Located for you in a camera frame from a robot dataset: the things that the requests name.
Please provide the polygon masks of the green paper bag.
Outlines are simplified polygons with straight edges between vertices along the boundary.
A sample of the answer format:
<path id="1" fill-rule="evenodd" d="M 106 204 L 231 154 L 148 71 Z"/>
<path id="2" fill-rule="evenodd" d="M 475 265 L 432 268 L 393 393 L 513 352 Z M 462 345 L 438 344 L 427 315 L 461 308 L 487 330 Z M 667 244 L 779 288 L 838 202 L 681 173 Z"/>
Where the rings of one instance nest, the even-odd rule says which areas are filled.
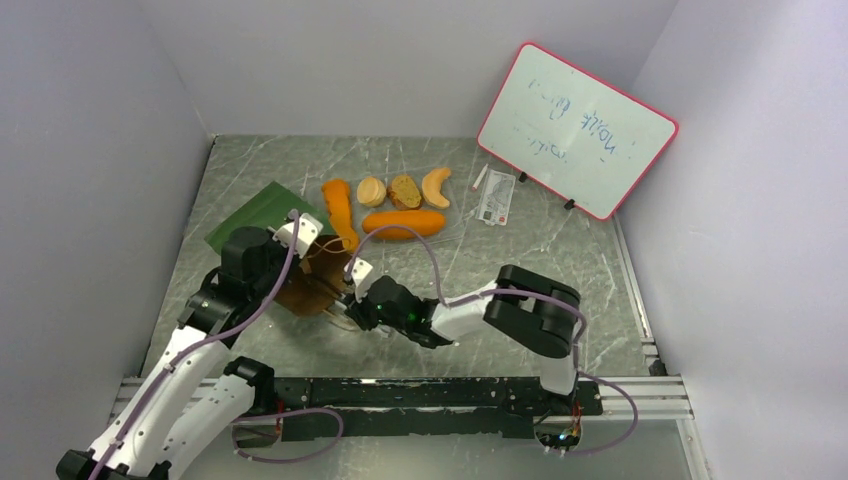
<path id="1" fill-rule="evenodd" d="M 294 247 L 272 239 L 271 230 L 282 226 L 291 210 L 324 223 L 304 259 Z M 343 269 L 351 253 L 325 215 L 275 181 L 214 227 L 205 241 L 220 264 L 202 282 L 200 298 L 211 302 L 211 312 L 200 319 L 216 331 L 229 330 L 253 315 L 282 273 L 286 276 L 273 300 L 297 317 L 318 315 L 344 294 Z"/>

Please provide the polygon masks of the orange fake baguette loaf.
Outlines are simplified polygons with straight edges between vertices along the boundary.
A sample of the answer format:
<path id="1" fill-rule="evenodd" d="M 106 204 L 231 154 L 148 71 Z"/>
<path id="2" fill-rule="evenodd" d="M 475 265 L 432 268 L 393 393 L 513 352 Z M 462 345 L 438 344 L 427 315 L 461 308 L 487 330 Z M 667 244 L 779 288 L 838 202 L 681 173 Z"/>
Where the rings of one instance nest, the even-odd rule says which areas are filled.
<path id="1" fill-rule="evenodd" d="M 413 232 L 422 237 L 439 233 L 447 223 L 446 217 L 430 210 L 384 211 L 367 215 L 361 227 L 367 234 L 379 230 L 376 237 L 381 240 L 406 240 L 414 237 Z"/>

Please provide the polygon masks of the round tan fake bun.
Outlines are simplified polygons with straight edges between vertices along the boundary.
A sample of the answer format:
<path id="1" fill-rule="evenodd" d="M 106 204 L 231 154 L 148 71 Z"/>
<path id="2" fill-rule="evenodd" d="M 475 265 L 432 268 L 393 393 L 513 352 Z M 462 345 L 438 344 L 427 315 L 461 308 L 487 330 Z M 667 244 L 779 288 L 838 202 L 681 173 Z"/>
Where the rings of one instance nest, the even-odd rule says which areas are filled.
<path id="1" fill-rule="evenodd" d="M 381 206 L 387 196 L 387 187 L 384 182 L 374 176 L 363 178 L 357 186 L 357 201 L 368 208 Z"/>

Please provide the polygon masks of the orange fake bread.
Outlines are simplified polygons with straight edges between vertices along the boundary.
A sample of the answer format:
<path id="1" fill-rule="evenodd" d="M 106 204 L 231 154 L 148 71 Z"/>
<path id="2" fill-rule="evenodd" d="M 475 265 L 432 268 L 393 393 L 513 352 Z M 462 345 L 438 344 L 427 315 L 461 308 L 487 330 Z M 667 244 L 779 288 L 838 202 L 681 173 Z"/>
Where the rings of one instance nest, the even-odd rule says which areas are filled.
<path id="1" fill-rule="evenodd" d="M 349 184 L 342 179 L 333 179 L 325 182 L 321 191 L 330 225 L 344 249 L 349 253 L 355 252 L 359 246 L 359 235 L 353 227 Z"/>

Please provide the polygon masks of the tan fake croissant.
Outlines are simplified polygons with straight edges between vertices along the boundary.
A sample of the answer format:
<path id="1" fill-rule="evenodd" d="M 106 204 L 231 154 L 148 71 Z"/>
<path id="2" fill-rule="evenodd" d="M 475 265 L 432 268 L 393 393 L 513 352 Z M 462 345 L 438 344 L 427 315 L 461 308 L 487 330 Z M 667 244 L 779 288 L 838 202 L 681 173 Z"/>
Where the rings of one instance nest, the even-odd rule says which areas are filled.
<path id="1" fill-rule="evenodd" d="M 423 177 L 421 181 L 421 194 L 429 206 L 440 210 L 450 207 L 451 202 L 442 193 L 442 186 L 451 174 L 452 171 L 450 168 L 440 167 L 431 170 Z"/>

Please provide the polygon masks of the white ruler package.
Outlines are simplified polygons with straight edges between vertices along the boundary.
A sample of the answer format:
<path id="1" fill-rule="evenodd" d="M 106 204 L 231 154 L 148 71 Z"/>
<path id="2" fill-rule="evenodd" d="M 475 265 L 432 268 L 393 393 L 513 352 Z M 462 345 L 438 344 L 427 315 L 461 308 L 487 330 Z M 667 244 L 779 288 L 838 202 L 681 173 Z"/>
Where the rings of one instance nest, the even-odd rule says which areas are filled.
<path id="1" fill-rule="evenodd" d="M 480 187 L 476 219 L 490 226 L 505 226 L 516 183 L 512 174 L 489 170 Z"/>

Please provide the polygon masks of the silver metal tongs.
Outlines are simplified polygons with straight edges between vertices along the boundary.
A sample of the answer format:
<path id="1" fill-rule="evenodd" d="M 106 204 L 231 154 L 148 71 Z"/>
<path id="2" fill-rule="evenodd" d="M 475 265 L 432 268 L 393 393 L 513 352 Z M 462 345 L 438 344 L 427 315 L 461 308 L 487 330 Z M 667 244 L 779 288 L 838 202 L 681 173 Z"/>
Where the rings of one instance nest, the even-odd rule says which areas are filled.
<path id="1" fill-rule="evenodd" d="M 368 300 L 356 301 L 353 293 L 344 293 L 323 312 L 334 326 L 350 332 L 375 332 L 381 338 L 390 338 L 392 333 L 380 323 L 376 307 Z"/>

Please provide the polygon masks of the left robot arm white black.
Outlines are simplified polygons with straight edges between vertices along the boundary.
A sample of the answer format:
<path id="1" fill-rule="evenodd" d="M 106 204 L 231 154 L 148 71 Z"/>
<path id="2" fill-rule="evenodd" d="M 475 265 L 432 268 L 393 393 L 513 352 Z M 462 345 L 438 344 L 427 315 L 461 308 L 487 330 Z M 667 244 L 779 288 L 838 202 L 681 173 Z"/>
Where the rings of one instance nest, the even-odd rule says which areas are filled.
<path id="1" fill-rule="evenodd" d="M 206 398 L 190 401 L 238 335 L 275 299 L 322 225 L 308 215 L 277 229 L 233 230 L 220 264 L 187 301 L 164 353 L 127 406 L 85 450 L 58 462 L 61 479 L 179 479 L 237 417 L 273 409 L 271 367 L 241 357 Z"/>

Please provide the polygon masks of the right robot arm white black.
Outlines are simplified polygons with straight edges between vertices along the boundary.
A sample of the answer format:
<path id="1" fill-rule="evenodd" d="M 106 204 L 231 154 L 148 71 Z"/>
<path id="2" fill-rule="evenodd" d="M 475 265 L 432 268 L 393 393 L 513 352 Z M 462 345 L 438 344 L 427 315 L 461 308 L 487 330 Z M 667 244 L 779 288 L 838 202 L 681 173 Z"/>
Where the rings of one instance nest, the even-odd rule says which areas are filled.
<path id="1" fill-rule="evenodd" d="M 579 337 L 586 329 L 577 290 L 516 265 L 485 286 L 454 299 L 414 295 L 388 275 L 352 269 L 353 287 L 339 301 L 343 315 L 363 331 L 395 331 L 429 349 L 494 330 L 540 359 L 539 398 L 550 413 L 572 413 L 578 399 Z"/>

